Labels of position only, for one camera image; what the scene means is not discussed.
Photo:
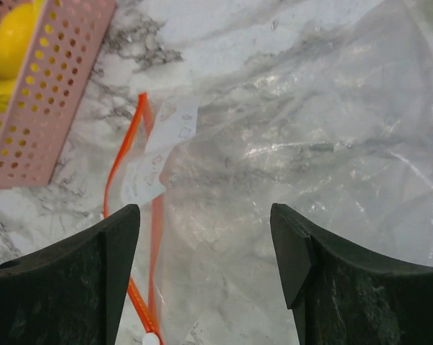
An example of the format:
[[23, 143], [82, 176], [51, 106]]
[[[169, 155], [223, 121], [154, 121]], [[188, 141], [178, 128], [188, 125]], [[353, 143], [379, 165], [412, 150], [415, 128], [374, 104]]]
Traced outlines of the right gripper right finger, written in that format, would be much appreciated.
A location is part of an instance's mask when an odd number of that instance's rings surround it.
[[301, 344], [433, 344], [433, 267], [373, 252], [285, 204], [270, 213]]

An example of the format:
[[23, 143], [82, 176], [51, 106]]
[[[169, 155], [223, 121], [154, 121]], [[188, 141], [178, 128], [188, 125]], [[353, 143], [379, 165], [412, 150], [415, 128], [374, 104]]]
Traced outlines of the yellow fake mango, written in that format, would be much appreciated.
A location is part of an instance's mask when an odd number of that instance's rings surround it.
[[34, 32], [34, 4], [12, 9], [0, 22], [0, 80], [12, 80], [19, 71]]

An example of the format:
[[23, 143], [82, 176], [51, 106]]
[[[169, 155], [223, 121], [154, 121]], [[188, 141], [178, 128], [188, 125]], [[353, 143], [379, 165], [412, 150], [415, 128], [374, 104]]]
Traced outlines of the pink plastic basket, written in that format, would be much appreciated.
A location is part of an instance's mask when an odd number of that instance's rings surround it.
[[115, 1], [44, 1], [8, 109], [0, 113], [0, 189], [48, 184]]

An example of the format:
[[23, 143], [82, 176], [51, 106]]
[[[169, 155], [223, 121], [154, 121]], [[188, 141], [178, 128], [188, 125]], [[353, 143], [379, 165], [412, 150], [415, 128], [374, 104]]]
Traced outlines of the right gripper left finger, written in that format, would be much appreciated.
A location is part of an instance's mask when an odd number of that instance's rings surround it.
[[0, 264], [0, 344], [114, 344], [139, 226], [130, 204]]

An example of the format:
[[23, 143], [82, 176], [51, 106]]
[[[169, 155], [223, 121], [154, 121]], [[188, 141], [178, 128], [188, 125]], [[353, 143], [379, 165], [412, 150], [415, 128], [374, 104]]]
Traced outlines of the zip bag with yellow fruit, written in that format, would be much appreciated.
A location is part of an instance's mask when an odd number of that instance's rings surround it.
[[272, 314], [267, 228], [285, 203], [346, 239], [433, 265], [431, 67], [403, 1], [383, 1], [343, 45], [165, 101], [144, 147], [118, 164], [108, 207], [141, 208], [139, 265], [167, 344], [229, 276]]

